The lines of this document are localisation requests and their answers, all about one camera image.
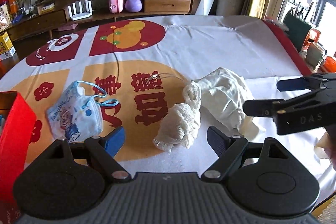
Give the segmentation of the cream white cloth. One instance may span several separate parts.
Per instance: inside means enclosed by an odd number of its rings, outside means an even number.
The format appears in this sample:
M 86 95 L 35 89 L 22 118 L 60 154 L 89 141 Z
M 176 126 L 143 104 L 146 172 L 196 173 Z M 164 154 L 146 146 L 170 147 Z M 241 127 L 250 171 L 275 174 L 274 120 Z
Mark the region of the cream white cloth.
M 201 106 L 229 130 L 237 130 L 249 141 L 260 132 L 243 104 L 254 99 L 245 80 L 226 68 L 218 68 L 195 81 L 201 89 Z

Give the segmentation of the white gauze cloth bundle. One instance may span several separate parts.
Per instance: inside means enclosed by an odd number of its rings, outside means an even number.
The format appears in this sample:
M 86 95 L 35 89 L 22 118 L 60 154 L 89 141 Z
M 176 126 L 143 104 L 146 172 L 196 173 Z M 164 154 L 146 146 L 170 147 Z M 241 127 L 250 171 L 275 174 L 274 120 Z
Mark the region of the white gauze cloth bundle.
M 201 87 L 191 81 L 183 88 L 183 103 L 169 108 L 161 120 L 153 144 L 160 150 L 171 152 L 175 145 L 189 149 L 201 127 Z

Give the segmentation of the printed child face mask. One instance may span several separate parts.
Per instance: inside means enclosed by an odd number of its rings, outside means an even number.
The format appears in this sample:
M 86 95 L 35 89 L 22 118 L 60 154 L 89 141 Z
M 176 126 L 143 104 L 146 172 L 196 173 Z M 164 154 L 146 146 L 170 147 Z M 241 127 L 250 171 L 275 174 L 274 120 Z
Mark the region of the printed child face mask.
M 57 102 L 46 110 L 53 138 L 76 143 L 99 136 L 104 129 L 101 108 L 118 105 L 118 100 L 108 99 L 107 95 L 94 83 L 71 83 Z

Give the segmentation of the orange plastic stool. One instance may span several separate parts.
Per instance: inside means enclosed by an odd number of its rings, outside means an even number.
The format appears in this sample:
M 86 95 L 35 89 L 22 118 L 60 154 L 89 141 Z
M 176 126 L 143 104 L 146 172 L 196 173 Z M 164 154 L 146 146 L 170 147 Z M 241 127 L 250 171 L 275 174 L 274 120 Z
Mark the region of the orange plastic stool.
M 320 35 L 321 35 L 321 32 L 319 30 L 315 28 L 311 28 L 310 31 L 307 33 L 307 36 L 303 42 L 301 50 L 307 51 L 311 43 L 318 42 Z

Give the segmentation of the green pen holder bin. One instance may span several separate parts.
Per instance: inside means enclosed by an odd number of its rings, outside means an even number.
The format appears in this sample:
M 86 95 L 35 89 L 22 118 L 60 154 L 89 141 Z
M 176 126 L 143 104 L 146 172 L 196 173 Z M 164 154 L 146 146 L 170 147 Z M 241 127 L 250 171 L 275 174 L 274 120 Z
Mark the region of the green pen holder bin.
M 312 29 L 312 26 L 304 20 L 294 16 L 291 10 L 287 12 L 283 23 L 288 28 L 285 33 L 288 35 L 288 38 L 296 50 L 300 52 L 309 31 Z

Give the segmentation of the printed white red tablecloth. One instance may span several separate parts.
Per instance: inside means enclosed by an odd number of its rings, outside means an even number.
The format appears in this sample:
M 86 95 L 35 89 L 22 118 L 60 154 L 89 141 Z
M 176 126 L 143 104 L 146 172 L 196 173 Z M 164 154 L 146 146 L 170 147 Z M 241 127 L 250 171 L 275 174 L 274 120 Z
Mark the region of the printed white red tablecloth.
M 36 115 L 24 167 L 53 142 L 46 110 L 72 82 L 82 80 L 119 101 L 102 110 L 102 133 L 125 128 L 116 160 L 131 174 L 202 173 L 217 158 L 206 141 L 208 127 L 231 130 L 203 108 L 193 146 L 163 152 L 153 144 L 163 116 L 183 101 L 185 82 L 220 67 L 244 78 L 257 99 L 297 96 L 276 88 L 280 78 L 301 75 L 284 45 L 275 26 L 245 16 L 131 19 L 59 35 L 40 46 L 29 42 L 31 54 L 1 78 L 1 92 L 19 92 Z

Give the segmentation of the red metal tin box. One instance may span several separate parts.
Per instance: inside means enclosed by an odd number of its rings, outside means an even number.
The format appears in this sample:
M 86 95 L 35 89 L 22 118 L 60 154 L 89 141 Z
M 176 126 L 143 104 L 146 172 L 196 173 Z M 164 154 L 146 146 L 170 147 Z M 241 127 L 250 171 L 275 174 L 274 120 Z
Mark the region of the red metal tin box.
M 13 223 L 20 212 L 13 184 L 23 172 L 36 115 L 21 94 L 1 92 L 1 223 Z

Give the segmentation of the yellow carton box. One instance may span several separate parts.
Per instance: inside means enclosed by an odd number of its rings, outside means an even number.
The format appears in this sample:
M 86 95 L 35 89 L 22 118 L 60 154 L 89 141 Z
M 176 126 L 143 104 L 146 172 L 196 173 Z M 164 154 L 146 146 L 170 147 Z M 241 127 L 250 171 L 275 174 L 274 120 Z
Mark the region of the yellow carton box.
M 5 60 L 16 53 L 16 50 L 11 42 L 7 32 L 0 35 L 0 60 Z

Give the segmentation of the white wifi router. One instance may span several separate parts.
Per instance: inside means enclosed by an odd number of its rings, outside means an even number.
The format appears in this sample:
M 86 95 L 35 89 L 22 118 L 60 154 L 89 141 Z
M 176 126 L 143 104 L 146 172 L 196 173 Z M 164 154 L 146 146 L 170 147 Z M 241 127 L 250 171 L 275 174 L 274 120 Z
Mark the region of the white wifi router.
M 92 3 L 90 0 L 77 1 L 67 6 L 70 20 L 77 21 L 92 16 Z

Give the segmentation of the wooden TV console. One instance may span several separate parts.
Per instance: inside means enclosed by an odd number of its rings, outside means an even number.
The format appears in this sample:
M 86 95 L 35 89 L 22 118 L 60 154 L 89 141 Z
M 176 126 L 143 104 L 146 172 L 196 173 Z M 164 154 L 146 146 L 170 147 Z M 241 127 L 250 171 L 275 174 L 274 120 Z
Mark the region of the wooden TV console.
M 190 14 L 194 0 L 45 0 L 38 14 L 4 29 L 12 42 L 53 29 L 101 20 Z

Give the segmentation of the purple kettlebell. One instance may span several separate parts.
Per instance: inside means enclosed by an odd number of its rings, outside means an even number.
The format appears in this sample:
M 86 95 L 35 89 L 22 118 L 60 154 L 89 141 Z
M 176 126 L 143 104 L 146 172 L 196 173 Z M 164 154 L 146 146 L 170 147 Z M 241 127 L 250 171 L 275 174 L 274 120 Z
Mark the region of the purple kettlebell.
M 128 12 L 140 12 L 142 10 L 141 0 L 126 0 L 125 9 Z

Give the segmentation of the pink toy case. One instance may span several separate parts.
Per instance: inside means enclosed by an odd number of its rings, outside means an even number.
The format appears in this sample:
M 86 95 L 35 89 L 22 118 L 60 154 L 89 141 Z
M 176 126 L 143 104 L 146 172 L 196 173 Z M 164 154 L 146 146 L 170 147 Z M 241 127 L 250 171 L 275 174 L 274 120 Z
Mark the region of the pink toy case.
M 109 0 L 109 10 L 113 14 L 123 11 L 124 0 Z

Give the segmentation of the beige snack box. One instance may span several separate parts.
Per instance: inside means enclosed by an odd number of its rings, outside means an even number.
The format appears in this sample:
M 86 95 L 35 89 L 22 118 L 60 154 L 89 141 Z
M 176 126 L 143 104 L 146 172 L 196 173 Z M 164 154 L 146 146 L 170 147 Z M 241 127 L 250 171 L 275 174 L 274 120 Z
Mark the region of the beige snack box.
M 7 29 L 11 26 L 11 14 L 7 3 L 3 3 L 0 6 L 0 31 Z

